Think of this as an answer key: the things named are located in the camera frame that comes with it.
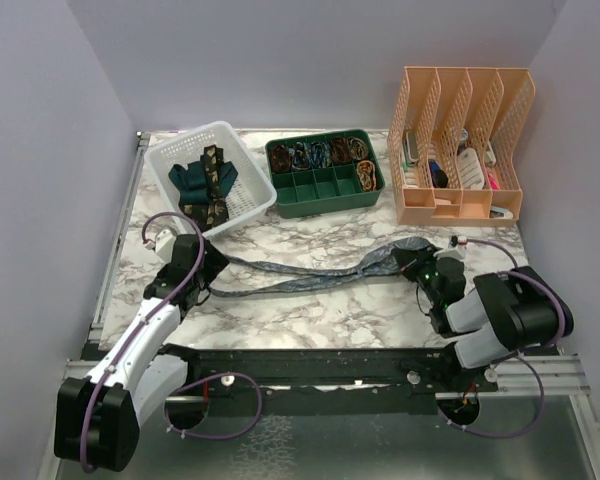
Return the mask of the grey blue floral tie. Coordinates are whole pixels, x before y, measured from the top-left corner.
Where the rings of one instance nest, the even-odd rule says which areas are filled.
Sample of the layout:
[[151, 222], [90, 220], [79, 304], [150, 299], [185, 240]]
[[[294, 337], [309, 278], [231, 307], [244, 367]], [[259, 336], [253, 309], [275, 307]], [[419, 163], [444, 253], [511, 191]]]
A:
[[266, 273], [297, 276], [284, 282], [253, 290], [223, 291], [208, 287], [209, 292], [219, 298], [244, 298], [264, 294], [308, 293], [327, 290], [365, 278], [401, 275], [403, 268], [420, 254], [435, 254], [440, 248], [422, 237], [405, 237], [368, 252], [356, 265], [339, 269], [312, 269], [268, 261], [247, 261], [229, 256], [229, 263], [252, 268]]

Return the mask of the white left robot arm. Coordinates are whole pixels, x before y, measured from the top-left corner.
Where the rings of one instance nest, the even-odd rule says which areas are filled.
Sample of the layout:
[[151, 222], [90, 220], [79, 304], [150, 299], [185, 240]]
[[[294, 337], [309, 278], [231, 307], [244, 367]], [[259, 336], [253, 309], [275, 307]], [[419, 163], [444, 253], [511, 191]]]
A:
[[58, 390], [54, 454], [88, 472], [124, 470], [142, 424], [167, 394], [190, 394], [200, 385], [195, 364], [161, 348], [229, 260], [197, 234], [176, 236], [170, 249], [117, 343], [87, 374], [64, 380]]

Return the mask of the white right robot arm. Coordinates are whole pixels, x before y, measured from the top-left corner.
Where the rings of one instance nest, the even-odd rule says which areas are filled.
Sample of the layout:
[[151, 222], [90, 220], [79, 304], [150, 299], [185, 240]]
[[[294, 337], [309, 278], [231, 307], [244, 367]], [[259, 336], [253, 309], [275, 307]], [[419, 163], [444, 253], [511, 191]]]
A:
[[441, 383], [461, 391], [471, 384], [476, 368], [529, 347], [551, 347], [574, 329], [570, 308], [529, 265], [514, 260], [506, 271], [477, 275], [466, 289], [464, 259], [477, 239], [454, 237], [442, 249], [432, 245], [396, 248], [401, 274], [425, 294], [426, 312], [434, 331], [454, 337], [454, 358], [439, 367]]

